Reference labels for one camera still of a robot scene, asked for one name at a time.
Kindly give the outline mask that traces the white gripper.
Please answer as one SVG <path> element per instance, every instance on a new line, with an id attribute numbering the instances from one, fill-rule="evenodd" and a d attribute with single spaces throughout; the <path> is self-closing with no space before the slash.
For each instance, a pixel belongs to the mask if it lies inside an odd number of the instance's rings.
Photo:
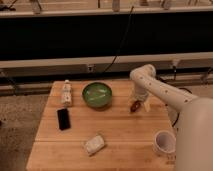
<path id="1" fill-rule="evenodd" d="M 144 108 L 146 112 L 150 112 L 151 110 L 149 101 L 146 101 L 148 96 L 148 91 L 145 88 L 139 86 L 138 84 L 134 84 L 134 97 L 136 100 L 144 102 Z"/>

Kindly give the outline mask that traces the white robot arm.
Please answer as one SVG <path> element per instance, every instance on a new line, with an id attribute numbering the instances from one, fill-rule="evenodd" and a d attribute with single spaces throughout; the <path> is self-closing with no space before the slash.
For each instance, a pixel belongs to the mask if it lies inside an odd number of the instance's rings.
<path id="1" fill-rule="evenodd" d="M 213 99 L 158 81 L 151 64 L 133 69 L 130 79 L 141 96 L 150 92 L 179 114 L 174 171 L 213 171 Z"/>

